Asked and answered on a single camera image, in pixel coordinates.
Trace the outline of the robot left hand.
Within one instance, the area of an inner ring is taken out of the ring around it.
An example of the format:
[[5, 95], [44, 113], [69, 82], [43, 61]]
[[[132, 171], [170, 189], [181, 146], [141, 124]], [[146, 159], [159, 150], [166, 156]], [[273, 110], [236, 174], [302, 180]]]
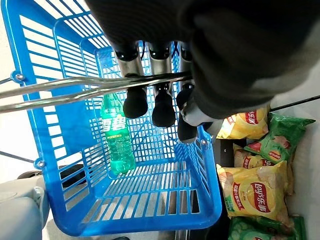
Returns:
[[178, 137], [216, 136], [225, 118], [303, 84], [320, 59], [317, 0], [89, 0], [121, 59], [136, 41], [187, 45], [195, 85], [177, 98]]

